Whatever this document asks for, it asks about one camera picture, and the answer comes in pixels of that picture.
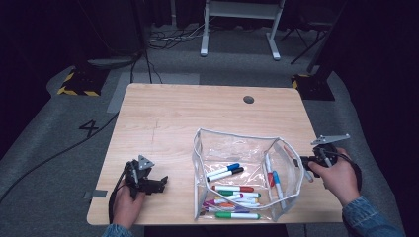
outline red marker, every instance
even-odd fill
[[[272,174],[271,161],[269,161],[269,154],[268,153],[265,156],[265,165],[266,165],[266,171],[268,172],[269,186],[273,187],[275,185],[274,175]]]
[[[215,191],[240,191],[246,193],[252,193],[255,190],[252,187],[247,186],[212,186],[212,189]]]

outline person's right hand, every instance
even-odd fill
[[[337,148],[338,152],[349,157],[345,149]],[[324,182],[326,188],[336,196],[342,206],[349,204],[360,196],[357,187],[357,177],[351,164],[339,157],[336,164],[330,168],[308,162],[310,169],[317,173]]]

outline green marker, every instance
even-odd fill
[[[218,193],[224,196],[233,196],[233,195],[242,194],[244,198],[260,198],[261,197],[261,194],[259,193],[246,193],[246,192],[238,192],[238,191],[218,191]]]
[[[215,217],[223,219],[260,219],[261,215],[256,213],[231,213],[219,211],[215,213]]]

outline person's left hand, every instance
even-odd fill
[[[122,187],[118,190],[114,203],[114,221],[113,224],[130,229],[138,219],[142,204],[144,203],[145,193],[136,194],[133,200],[130,196],[129,187],[121,182]]]

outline hole in table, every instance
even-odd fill
[[[243,101],[246,104],[253,104],[255,102],[255,99],[253,99],[253,97],[251,96],[245,96],[243,97]]]

